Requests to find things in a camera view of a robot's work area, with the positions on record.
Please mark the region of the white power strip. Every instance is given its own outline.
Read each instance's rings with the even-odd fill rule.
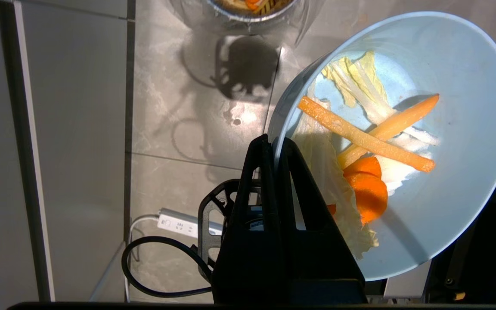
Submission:
[[[198,239],[198,218],[173,210],[165,208],[160,210],[158,228]],[[222,230],[222,224],[210,222],[210,234],[220,236]]]

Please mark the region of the sliced carrot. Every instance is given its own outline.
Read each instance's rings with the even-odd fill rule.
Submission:
[[[329,208],[330,214],[336,214],[336,205],[327,205],[326,207]]]
[[[248,1],[246,1],[246,6],[248,6],[248,8],[254,12],[259,9],[259,6],[257,6],[255,3],[248,2]]]
[[[439,94],[435,94],[403,112],[396,113],[380,123],[380,125],[370,131],[369,134],[382,141],[392,139],[394,136],[425,117],[426,114],[435,107],[438,100]],[[348,167],[366,152],[366,149],[357,146],[354,143],[338,155],[338,162],[342,168]]]
[[[382,178],[380,163],[378,163],[378,159],[374,156],[358,159],[344,169],[344,177],[356,173],[368,173],[374,175],[376,178]]]
[[[400,149],[394,145],[389,145],[366,132],[361,131],[356,126],[353,126],[348,121],[339,117],[338,115],[323,108],[320,104],[311,100],[309,97],[304,96],[301,98],[298,108],[314,118],[319,124],[325,128],[345,137],[352,143],[363,147],[369,152],[375,153],[400,161],[404,164],[410,165],[417,170],[429,173],[433,170],[435,163],[433,160],[421,157],[419,155],[410,153],[405,149]]]
[[[379,218],[388,207],[388,189],[386,184],[368,173],[348,175],[346,180],[355,192],[357,209],[361,214],[362,224]]]

